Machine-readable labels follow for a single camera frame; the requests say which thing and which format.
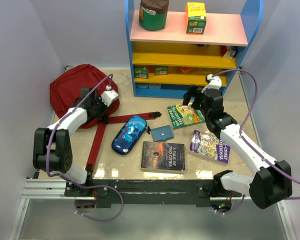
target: brown lid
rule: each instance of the brown lid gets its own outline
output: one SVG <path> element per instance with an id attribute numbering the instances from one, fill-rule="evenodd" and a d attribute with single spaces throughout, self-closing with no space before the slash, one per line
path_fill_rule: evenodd
<path id="1" fill-rule="evenodd" d="M 154 10 L 157 14 L 168 11 L 169 0 L 141 0 L 140 5 L 145 9 Z"/>

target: red strap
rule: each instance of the red strap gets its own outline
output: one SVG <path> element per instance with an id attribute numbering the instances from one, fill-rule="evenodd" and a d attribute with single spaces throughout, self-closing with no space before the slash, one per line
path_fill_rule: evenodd
<path id="1" fill-rule="evenodd" d="M 140 114 L 124 115 L 124 116 L 110 116 L 108 118 L 108 123 L 109 124 L 126 123 L 129 121 L 130 118 L 132 118 L 135 115 L 143 118 L 144 120 L 151 120 L 151 119 L 156 119 L 157 117 L 160 117 L 161 113 L 156 111 L 156 112 L 146 112 L 146 113 L 140 113 Z"/>
<path id="2" fill-rule="evenodd" d="M 97 161 L 102 138 L 104 137 L 105 134 L 106 126 L 107 125 L 101 121 L 98 123 L 98 128 L 96 129 L 96 133 L 94 135 L 88 161 L 86 162 L 85 165 L 85 170 L 90 173 L 92 173 L 95 169 L 95 164 Z"/>
<path id="3" fill-rule="evenodd" d="M 108 123 L 109 124 L 126 123 L 126 122 L 128 122 L 128 120 L 130 118 L 132 118 L 135 115 L 137 115 L 145 120 L 151 120 L 151 119 L 156 119 L 157 117 L 160 117 L 161 113 L 156 111 L 156 112 L 146 112 L 146 113 L 140 113 L 140 114 L 124 115 L 124 116 L 110 116 L 110 117 L 108 117 Z M 85 165 L 85 170 L 88 172 L 92 173 L 95 169 L 99 149 L 101 146 L 102 138 L 105 134 L 106 126 L 107 125 L 105 123 L 103 123 L 102 121 L 99 121 L 98 128 L 96 130 L 96 133 L 95 133 L 95 136 L 93 139 L 93 143 L 91 146 L 88 161 L 86 162 L 86 165 Z"/>

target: yellow shelf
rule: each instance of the yellow shelf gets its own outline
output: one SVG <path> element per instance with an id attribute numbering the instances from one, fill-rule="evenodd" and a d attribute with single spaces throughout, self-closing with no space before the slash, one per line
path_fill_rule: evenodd
<path id="1" fill-rule="evenodd" d="M 235 69 L 235 59 L 221 57 L 220 46 L 167 42 L 135 42 L 132 63 L 198 68 Z"/>
<path id="2" fill-rule="evenodd" d="M 169 67 L 168 75 L 157 75 L 154 73 L 149 73 L 148 79 L 145 78 L 135 78 L 136 83 L 147 83 L 147 84 L 178 84 L 178 85 L 199 85 L 205 86 L 206 76 L 205 74 L 190 74 L 190 73 L 180 73 L 177 67 Z M 226 76 L 220 76 L 222 81 L 222 87 L 227 86 Z"/>

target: small green box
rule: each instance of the small green box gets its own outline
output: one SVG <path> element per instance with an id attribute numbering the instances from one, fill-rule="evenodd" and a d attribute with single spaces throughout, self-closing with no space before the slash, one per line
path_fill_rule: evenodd
<path id="1" fill-rule="evenodd" d="M 149 69 L 147 66 L 134 66 L 133 72 L 135 78 L 148 79 L 149 77 Z"/>
<path id="2" fill-rule="evenodd" d="M 154 66 L 154 75 L 167 75 L 168 74 L 168 66 Z"/>
<path id="3" fill-rule="evenodd" d="M 204 34 L 206 27 L 206 18 L 201 17 L 189 17 L 188 25 L 186 28 L 187 34 Z"/>

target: bookshelf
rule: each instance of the bookshelf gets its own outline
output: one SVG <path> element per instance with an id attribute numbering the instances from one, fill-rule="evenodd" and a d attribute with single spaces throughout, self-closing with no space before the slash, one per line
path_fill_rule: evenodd
<path id="1" fill-rule="evenodd" d="M 164 29 L 145 30 L 133 0 L 125 0 L 125 26 L 133 93 L 136 97 L 182 98 L 190 85 L 205 86 L 208 72 L 235 69 L 254 40 L 262 20 L 263 0 L 246 0 L 240 14 L 207 13 L 202 35 L 186 34 L 186 13 L 169 11 Z M 232 59 L 222 58 L 221 46 L 235 46 Z M 134 78 L 134 65 L 169 66 L 168 75 Z M 185 74 L 178 67 L 204 69 Z M 235 73 L 221 76 L 225 93 Z M 138 83 L 161 84 L 161 89 L 137 88 Z"/>

